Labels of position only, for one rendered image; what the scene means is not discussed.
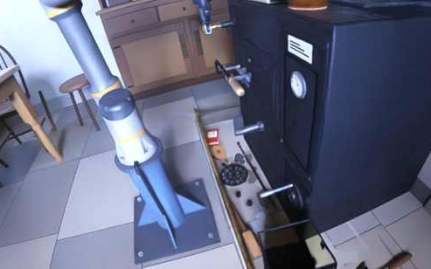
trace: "orange pot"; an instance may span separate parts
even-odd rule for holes
[[[292,10],[324,10],[328,0],[287,0]]]

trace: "yellow stripe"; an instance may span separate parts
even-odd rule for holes
[[[115,84],[113,84],[109,89],[107,89],[105,91],[98,92],[98,93],[92,93],[92,96],[101,97],[105,93],[108,93],[108,92],[112,91],[113,89],[117,88],[117,86],[119,86],[119,84],[121,84],[121,81],[117,80],[117,82],[115,82]]]
[[[114,139],[114,140],[115,140],[117,143],[127,143],[127,142],[130,142],[130,141],[133,141],[133,140],[135,140],[135,139],[139,138],[139,137],[140,137],[140,135],[142,135],[142,134],[143,134],[143,132],[145,132],[145,128],[142,128],[142,131],[138,132],[138,134],[136,134],[136,135],[134,135],[134,136],[132,136],[132,137],[130,137],[130,138],[128,138],[128,139],[126,139],[126,140],[116,140],[116,139]]]
[[[66,5],[65,7],[62,7],[62,8],[59,8],[57,10],[54,10],[52,12],[47,13],[47,17],[48,18],[56,17],[58,14],[64,13],[67,10],[70,10],[70,9],[72,9],[72,8],[78,6],[78,5],[81,5],[81,4],[82,4],[82,1],[77,1],[77,2],[70,3],[70,4]]]

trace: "blue metal base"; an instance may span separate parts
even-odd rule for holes
[[[160,227],[158,222],[142,226],[137,225],[140,223],[145,202],[142,197],[136,197],[134,204],[136,264],[188,252],[220,241],[203,180],[199,179],[174,186],[174,190],[177,192],[179,199],[180,197],[185,197],[198,204],[198,206],[199,204],[203,205],[205,208],[201,210],[197,207],[198,210],[189,213],[185,211],[184,202],[180,201],[182,207],[184,207],[185,220],[174,229],[174,238],[177,241],[177,249],[175,249],[169,234],[164,228]]]

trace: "white label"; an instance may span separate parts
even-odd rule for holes
[[[311,64],[313,57],[313,45],[301,39],[288,35],[288,51],[300,59]]]

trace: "wooden stool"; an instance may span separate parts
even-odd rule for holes
[[[97,124],[97,121],[95,120],[94,114],[92,114],[92,110],[90,110],[90,107],[88,106],[86,97],[84,96],[84,93],[82,92],[82,88],[84,86],[88,85],[88,80],[86,78],[85,74],[80,74],[77,77],[73,77],[69,79],[68,81],[64,82],[59,88],[59,92],[61,93],[69,93],[70,99],[73,103],[73,108],[75,109],[75,113],[77,114],[77,118],[79,118],[79,123],[81,126],[84,125],[84,122],[82,121],[82,117],[80,117],[79,108],[77,107],[77,103],[75,102],[75,98],[73,97],[74,91],[79,91],[80,97],[82,98],[82,101],[84,102],[84,105],[86,106],[86,109],[88,111],[88,114],[90,115],[90,119],[92,119],[92,122],[95,125],[95,129],[97,131],[100,131],[99,124]]]

